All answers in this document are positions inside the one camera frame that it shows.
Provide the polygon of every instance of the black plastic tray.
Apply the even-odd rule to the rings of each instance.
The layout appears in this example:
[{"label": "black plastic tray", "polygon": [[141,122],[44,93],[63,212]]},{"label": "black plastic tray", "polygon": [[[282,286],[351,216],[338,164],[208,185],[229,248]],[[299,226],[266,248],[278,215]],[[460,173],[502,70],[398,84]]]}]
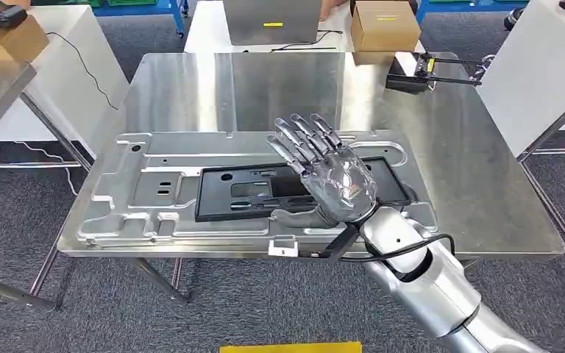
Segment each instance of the black plastic tray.
[{"label": "black plastic tray", "polygon": [[[378,202],[392,207],[411,204],[384,157],[363,158],[378,185]],[[196,222],[265,218],[272,210],[312,210],[315,199],[285,163],[204,168],[200,175]]]}]

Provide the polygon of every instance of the white table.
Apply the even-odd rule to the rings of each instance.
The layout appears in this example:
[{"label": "white table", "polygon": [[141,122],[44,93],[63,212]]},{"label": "white table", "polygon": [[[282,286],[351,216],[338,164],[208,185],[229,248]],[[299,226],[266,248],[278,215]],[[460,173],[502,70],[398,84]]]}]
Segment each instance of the white table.
[{"label": "white table", "polygon": [[[352,15],[349,12],[349,3],[337,6],[330,11],[330,15],[325,21],[319,23],[319,29],[343,31],[342,35],[328,33],[324,39],[312,46],[293,46],[293,48],[324,48],[335,47],[329,50],[311,51],[334,51],[351,52],[354,51],[352,38],[349,35],[349,28],[352,23]],[[324,35],[323,32],[317,34],[317,38]],[[234,53],[242,51],[250,52],[270,52],[274,48],[280,48],[284,44],[266,46],[234,46],[230,42],[226,14],[222,1],[198,1],[193,20],[189,29],[185,52],[187,53]],[[420,42],[417,42],[415,51],[424,51]]]},{"label": "white table", "polygon": [[565,112],[565,11],[557,0],[529,2],[482,82],[484,105],[519,156]]},{"label": "white table", "polygon": [[[88,5],[41,6],[29,10],[44,32],[56,32],[73,43],[111,103],[120,107],[129,83]],[[96,89],[77,52],[62,38],[50,43],[31,63],[36,77],[26,93],[66,135],[78,140],[94,158],[102,148],[99,138],[107,119],[120,115]],[[17,99],[0,120],[0,141],[55,140],[29,108]]]}]

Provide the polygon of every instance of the yellow sticker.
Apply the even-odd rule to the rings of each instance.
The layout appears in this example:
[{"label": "yellow sticker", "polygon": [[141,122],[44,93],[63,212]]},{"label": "yellow sticker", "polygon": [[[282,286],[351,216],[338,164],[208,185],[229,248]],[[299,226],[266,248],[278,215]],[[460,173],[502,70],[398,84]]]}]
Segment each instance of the yellow sticker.
[{"label": "yellow sticker", "polygon": [[427,69],[426,69],[426,71],[427,71],[427,72],[432,72],[432,69],[433,69],[433,68],[434,68],[434,59],[430,59],[430,60],[427,62]]}]

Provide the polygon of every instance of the robotic arm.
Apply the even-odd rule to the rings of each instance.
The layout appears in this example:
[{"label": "robotic arm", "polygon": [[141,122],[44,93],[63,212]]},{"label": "robotic arm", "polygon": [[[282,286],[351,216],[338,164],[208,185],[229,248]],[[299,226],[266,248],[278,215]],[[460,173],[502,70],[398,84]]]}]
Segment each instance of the robotic arm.
[{"label": "robotic arm", "polygon": [[[291,120],[302,135],[282,119],[275,124],[292,146],[273,135],[267,142],[300,175],[319,206],[305,213],[275,210],[272,218],[299,228],[352,224],[376,257],[364,260],[367,272],[452,352],[545,352],[482,304],[462,265],[442,244],[414,246],[430,237],[429,232],[397,210],[379,206],[371,173],[319,115],[311,116],[317,130],[299,115]],[[399,256],[378,258],[412,246],[414,250]]]}]

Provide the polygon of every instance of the table leg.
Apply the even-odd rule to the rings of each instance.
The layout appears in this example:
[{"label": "table leg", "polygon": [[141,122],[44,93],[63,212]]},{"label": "table leg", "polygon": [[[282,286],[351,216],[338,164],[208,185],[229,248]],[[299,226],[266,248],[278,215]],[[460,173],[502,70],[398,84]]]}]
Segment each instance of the table leg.
[{"label": "table leg", "polygon": [[538,138],[534,140],[524,151],[521,153],[517,160],[523,163],[532,153],[534,153],[540,146],[542,146],[551,136],[560,131],[560,128],[565,125],[565,111],[560,117],[553,122],[546,130],[542,132]]},{"label": "table leg", "polygon": [[551,202],[551,199],[549,199],[549,196],[547,196],[547,194],[544,192],[544,190],[542,190],[542,186],[540,186],[540,184],[538,183],[536,178],[534,178],[534,175],[532,174],[530,169],[524,163],[521,163],[521,167],[523,168],[525,176],[529,180],[534,191],[536,192],[536,194],[538,195],[538,197],[542,201],[544,208],[547,209],[547,212],[551,215],[551,217],[553,218],[555,223],[557,225],[559,225],[561,231],[565,235],[565,220],[564,220],[564,218],[562,218],[562,216],[558,212],[558,209],[555,208],[555,205]]},{"label": "table leg", "polygon": [[475,264],[477,259],[467,259],[467,260],[460,260],[463,268],[468,268],[469,266]]},{"label": "table leg", "polygon": [[4,296],[16,302],[27,304],[29,306],[43,307],[48,309],[49,311],[55,309],[55,307],[57,306],[54,302],[38,298],[37,296],[33,296],[20,289],[10,287],[9,285],[4,285],[3,283],[0,283],[0,296]]},{"label": "table leg", "polygon": [[[39,108],[39,106],[33,102],[33,99],[26,93],[21,93],[21,100],[23,103],[34,113],[38,120],[44,124],[44,126],[55,136],[55,138],[64,146],[66,151],[87,171],[88,173],[92,169],[92,165],[88,160],[85,159],[83,154],[75,147],[75,145],[70,141],[56,126],[53,124],[51,119],[44,114],[44,112]],[[44,259],[44,263],[42,267],[40,267],[40,273],[35,278],[32,287],[31,287],[31,294],[36,296],[40,293],[40,289],[42,288],[42,284],[46,279],[46,275],[51,270],[53,266],[53,262],[55,261],[55,257],[57,256],[57,238],[55,237],[55,241],[49,250],[49,253],[46,255]]]},{"label": "table leg", "polygon": [[417,2],[417,13],[415,14],[415,17],[419,25],[421,25],[421,22],[423,22],[423,18],[425,17],[425,2],[427,2],[427,0],[420,0]]},{"label": "table leg", "polygon": [[153,282],[166,292],[166,294],[170,296],[170,299],[177,300],[181,304],[187,304],[187,298],[172,287],[172,284],[163,278],[157,269],[152,267],[152,265],[150,265],[145,259],[141,257],[134,257],[131,259],[131,262],[149,281]]},{"label": "table leg", "polygon": [[83,154],[79,152],[79,150],[74,146],[72,141],[70,141],[51,121],[51,119],[46,116],[42,110],[33,102],[31,97],[23,92],[21,93],[21,100],[23,103],[34,113],[36,117],[42,124],[46,126],[46,128],[56,137],[56,139],[64,146],[66,151],[77,161],[79,164],[85,169],[85,171],[89,172],[92,169],[92,165],[88,160],[83,157]]},{"label": "table leg", "polygon": [[181,268],[183,267],[183,259],[178,258],[174,261],[174,272],[172,272],[172,287],[179,289],[179,281],[181,280]]}]

